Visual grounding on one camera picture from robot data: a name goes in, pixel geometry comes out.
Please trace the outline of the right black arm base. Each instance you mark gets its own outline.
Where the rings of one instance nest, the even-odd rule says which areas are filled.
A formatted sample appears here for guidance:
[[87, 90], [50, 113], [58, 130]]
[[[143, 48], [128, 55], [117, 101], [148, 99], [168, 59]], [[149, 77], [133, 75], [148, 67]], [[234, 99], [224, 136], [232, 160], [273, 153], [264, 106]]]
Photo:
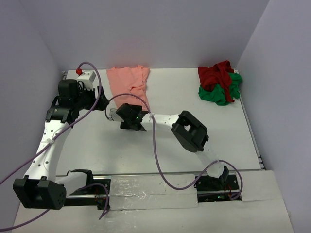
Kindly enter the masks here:
[[229, 174], [227, 180], [221, 184], [207, 175], [200, 177], [194, 184], [199, 203], [231, 201], [231, 196], [240, 190], [237, 176]]

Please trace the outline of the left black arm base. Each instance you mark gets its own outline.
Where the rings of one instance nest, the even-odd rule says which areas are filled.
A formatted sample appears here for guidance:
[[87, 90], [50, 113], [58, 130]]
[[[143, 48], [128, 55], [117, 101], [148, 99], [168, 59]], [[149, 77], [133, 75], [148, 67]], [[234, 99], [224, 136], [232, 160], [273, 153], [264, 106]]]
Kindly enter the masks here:
[[70, 194], [66, 198], [64, 206], [95, 206], [98, 210], [104, 210], [106, 197], [105, 189], [100, 185], [95, 185]]

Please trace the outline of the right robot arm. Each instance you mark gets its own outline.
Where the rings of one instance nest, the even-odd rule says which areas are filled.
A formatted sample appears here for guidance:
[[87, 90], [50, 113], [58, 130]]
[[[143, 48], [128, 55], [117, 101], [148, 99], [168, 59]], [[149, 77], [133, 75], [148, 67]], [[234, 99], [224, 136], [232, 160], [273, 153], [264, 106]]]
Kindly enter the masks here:
[[229, 171], [209, 143], [207, 127], [188, 111], [177, 115], [150, 114], [141, 106], [123, 104], [109, 112], [112, 121], [120, 122], [124, 130], [148, 131], [155, 129], [170, 131], [180, 145], [195, 153], [207, 169], [207, 184], [212, 189], [221, 190], [228, 184]]

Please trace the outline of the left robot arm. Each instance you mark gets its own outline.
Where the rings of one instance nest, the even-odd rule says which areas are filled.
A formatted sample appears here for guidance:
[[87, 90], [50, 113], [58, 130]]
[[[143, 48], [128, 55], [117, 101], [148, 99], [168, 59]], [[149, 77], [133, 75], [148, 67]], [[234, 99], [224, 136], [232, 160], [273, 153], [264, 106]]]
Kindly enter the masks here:
[[93, 78], [77, 78], [58, 84], [58, 96], [46, 113], [37, 155], [24, 177], [15, 179], [13, 184], [13, 190], [25, 208], [59, 210], [65, 205], [67, 196], [75, 191], [87, 194], [94, 190], [91, 170], [74, 169], [56, 180], [63, 146], [73, 126], [82, 119], [80, 111], [102, 111], [107, 105], [103, 88], [94, 88], [93, 82]]

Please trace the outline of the salmon pink t shirt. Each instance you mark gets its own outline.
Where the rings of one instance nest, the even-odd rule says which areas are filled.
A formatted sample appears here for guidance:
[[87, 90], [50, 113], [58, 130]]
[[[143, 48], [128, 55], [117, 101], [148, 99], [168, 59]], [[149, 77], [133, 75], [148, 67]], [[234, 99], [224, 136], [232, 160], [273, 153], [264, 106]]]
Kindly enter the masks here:
[[117, 108], [122, 104], [141, 106], [144, 111], [149, 106], [146, 95], [146, 84], [150, 69], [143, 66], [136, 67], [113, 67], [106, 71], [110, 90], [113, 96], [122, 94], [114, 99]]

